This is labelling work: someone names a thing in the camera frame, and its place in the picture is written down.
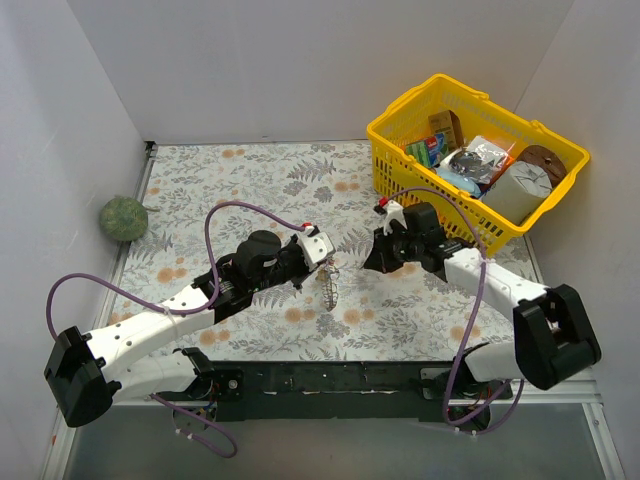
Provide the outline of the metal disc keyring holder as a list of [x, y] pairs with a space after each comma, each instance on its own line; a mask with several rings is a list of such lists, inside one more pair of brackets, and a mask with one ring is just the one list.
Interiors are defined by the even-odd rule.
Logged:
[[316, 279], [321, 283], [323, 303], [327, 311], [332, 311], [337, 306], [339, 278], [340, 271], [333, 258], [329, 258], [317, 270]]

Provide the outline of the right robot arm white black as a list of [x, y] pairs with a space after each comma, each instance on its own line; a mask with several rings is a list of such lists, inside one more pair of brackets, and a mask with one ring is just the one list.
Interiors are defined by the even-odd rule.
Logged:
[[460, 238], [449, 238], [428, 203], [402, 207], [383, 199], [375, 208], [384, 222], [374, 232], [364, 266], [389, 274], [407, 263], [477, 294], [510, 320], [514, 340], [464, 351], [452, 373], [454, 389], [475, 397], [490, 381], [524, 379], [541, 390], [595, 365], [602, 351], [579, 293], [563, 284], [535, 283], [484, 259]]

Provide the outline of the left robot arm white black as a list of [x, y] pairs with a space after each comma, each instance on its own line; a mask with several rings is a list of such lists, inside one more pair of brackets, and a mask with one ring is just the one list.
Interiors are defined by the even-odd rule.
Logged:
[[248, 308], [257, 292], [285, 283], [301, 288], [334, 252], [327, 234], [315, 226], [287, 243], [259, 230], [164, 302], [101, 329], [83, 333], [72, 326], [56, 334], [44, 377], [66, 424], [87, 425], [115, 401], [153, 392], [151, 386], [136, 386], [133, 376], [142, 374], [146, 381], [167, 376], [158, 367], [142, 366], [141, 359]]

